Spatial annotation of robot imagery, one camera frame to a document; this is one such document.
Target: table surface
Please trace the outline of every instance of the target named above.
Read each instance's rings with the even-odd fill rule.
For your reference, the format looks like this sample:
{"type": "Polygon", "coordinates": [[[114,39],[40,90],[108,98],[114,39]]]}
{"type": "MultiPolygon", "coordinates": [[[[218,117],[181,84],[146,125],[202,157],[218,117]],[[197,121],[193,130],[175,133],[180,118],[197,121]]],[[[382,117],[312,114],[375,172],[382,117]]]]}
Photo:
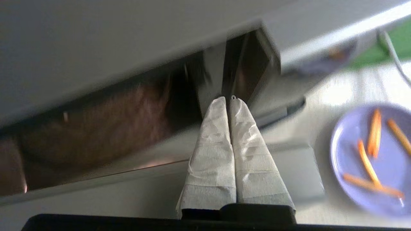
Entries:
{"type": "MultiPolygon", "coordinates": [[[[411,76],[411,62],[404,63],[404,70],[411,76]]],[[[410,96],[411,89],[392,64],[343,70],[307,93],[302,111],[262,131],[267,143],[302,139],[315,150],[326,199],[298,210],[298,223],[411,228],[409,218],[376,217],[357,207],[338,185],[329,158],[330,136],[344,113],[372,102],[411,109],[410,96]]],[[[187,141],[187,155],[194,143],[187,141]]],[[[20,230],[39,213],[173,218],[186,170],[182,161],[9,197],[0,206],[0,229],[20,230]]]]}

